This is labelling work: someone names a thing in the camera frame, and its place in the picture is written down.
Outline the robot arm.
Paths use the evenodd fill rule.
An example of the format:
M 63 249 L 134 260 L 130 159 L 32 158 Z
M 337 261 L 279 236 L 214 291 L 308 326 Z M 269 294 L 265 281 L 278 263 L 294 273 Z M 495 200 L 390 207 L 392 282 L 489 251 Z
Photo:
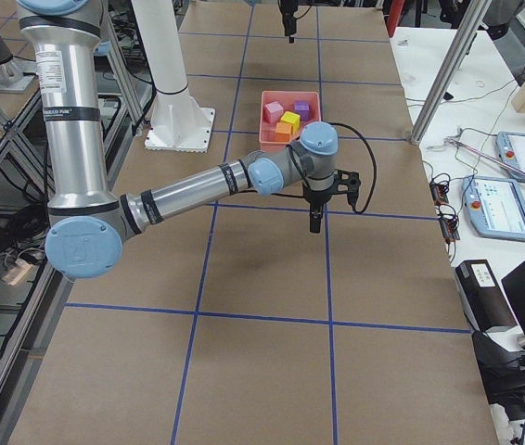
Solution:
M 134 196 L 113 194 L 107 178 L 94 55 L 109 22 L 104 1 L 21 1 L 19 28 L 33 46 L 55 192 L 47 204 L 45 255 L 71 279 L 109 272 L 123 244 L 149 226 L 224 197 L 270 196 L 301 183 L 318 232 L 326 203 L 359 197 L 356 172 L 336 166 L 333 124 L 314 121 L 283 149 L 257 150 L 174 184 Z

